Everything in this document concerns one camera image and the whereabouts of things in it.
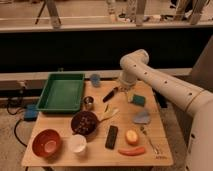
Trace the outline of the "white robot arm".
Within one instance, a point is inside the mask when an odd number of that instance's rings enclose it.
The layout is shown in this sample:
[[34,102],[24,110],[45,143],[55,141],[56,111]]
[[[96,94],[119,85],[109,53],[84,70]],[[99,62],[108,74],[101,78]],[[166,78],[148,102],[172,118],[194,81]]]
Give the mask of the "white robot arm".
[[185,171],[213,171],[213,93],[148,66],[149,55],[136,50],[120,59],[121,85],[142,80],[193,117]]

